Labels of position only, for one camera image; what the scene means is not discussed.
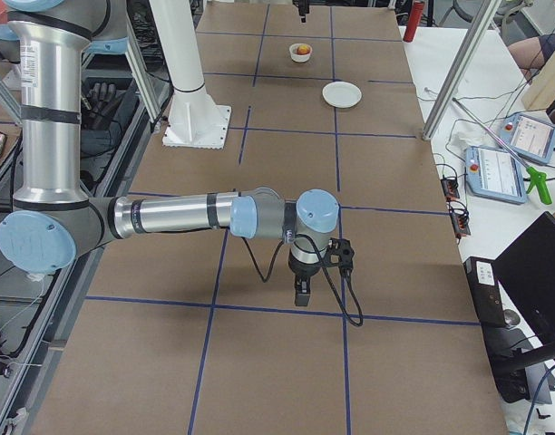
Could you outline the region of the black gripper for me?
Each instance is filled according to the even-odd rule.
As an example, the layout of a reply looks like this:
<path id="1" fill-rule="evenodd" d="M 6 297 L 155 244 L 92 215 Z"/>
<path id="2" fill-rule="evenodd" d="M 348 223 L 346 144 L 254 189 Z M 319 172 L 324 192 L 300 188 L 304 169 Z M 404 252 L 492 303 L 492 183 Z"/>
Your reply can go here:
<path id="1" fill-rule="evenodd" d="M 311 278 L 318 272 L 318 267 L 293 269 L 295 276 L 295 306 L 308 306 L 311 297 Z"/>

